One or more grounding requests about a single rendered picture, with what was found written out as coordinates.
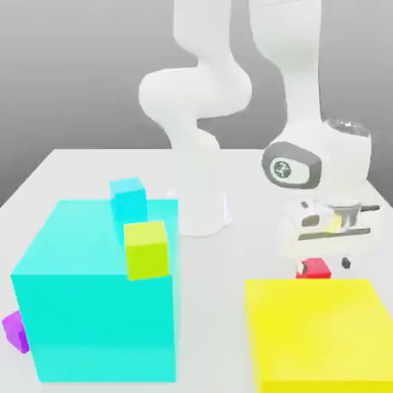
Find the small cyan cube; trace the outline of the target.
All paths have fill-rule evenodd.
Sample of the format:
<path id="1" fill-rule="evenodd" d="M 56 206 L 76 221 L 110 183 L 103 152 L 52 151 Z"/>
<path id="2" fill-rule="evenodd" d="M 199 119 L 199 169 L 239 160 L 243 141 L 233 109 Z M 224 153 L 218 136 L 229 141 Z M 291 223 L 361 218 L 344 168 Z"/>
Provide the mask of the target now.
<path id="1" fill-rule="evenodd" d="M 110 180 L 111 211 L 117 240 L 124 245 L 124 225 L 147 222 L 147 195 L 138 177 Z"/>

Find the large yellow box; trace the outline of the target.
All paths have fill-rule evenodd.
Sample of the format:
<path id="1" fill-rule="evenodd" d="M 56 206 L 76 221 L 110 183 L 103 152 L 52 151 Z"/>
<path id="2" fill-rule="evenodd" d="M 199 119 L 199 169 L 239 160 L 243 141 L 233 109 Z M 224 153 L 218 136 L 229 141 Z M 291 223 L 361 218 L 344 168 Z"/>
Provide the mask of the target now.
<path id="1" fill-rule="evenodd" d="M 393 393 L 393 319 L 366 279 L 247 279 L 255 393 Z"/>

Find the small red cube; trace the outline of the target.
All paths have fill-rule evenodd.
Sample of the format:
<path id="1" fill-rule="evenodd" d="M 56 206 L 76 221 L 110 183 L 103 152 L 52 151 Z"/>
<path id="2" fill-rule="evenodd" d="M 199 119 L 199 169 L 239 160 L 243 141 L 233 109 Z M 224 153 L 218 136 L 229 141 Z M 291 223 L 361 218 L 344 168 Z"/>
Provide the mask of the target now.
<path id="1" fill-rule="evenodd" d="M 330 279 L 332 276 L 330 268 L 321 258 L 304 259 L 306 265 L 306 272 L 304 274 L 297 274 L 297 279 Z"/>

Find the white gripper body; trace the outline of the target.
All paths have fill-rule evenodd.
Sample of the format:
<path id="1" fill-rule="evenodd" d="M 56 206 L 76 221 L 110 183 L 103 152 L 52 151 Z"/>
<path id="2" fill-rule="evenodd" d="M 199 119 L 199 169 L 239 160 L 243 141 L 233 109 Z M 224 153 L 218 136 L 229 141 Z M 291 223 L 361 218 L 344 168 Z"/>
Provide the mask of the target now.
<path id="1" fill-rule="evenodd" d="M 293 261 L 357 256 L 373 247 L 373 231 L 356 228 L 344 233 L 301 232 L 291 223 L 279 227 L 279 255 Z"/>

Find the small lime cube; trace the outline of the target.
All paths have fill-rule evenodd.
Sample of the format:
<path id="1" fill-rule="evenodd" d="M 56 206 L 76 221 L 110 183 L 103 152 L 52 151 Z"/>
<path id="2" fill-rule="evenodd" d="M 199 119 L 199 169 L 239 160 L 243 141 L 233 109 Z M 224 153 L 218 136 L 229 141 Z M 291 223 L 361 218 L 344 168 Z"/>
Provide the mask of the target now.
<path id="1" fill-rule="evenodd" d="M 124 248 L 129 280 L 170 275 L 167 231 L 163 221 L 125 224 Z"/>

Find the large turquoise box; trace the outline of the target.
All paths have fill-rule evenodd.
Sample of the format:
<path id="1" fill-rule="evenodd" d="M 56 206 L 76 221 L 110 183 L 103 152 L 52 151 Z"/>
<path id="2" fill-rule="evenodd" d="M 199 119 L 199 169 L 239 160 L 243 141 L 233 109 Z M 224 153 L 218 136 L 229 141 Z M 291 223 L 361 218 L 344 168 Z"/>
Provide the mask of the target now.
<path id="1" fill-rule="evenodd" d="M 176 200 L 149 200 L 170 274 L 131 281 L 108 200 L 61 200 L 11 274 L 41 382 L 173 382 L 180 324 Z"/>

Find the small purple cube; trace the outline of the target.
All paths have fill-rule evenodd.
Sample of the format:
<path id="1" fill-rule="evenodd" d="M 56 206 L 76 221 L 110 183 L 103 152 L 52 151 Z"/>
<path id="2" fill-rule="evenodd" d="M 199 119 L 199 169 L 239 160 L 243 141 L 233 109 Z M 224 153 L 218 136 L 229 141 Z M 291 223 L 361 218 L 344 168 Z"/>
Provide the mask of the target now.
<path id="1" fill-rule="evenodd" d="M 22 354 L 29 351 L 29 344 L 25 333 L 25 327 L 21 318 L 21 313 L 15 311 L 7 315 L 2 320 L 7 340 Z"/>

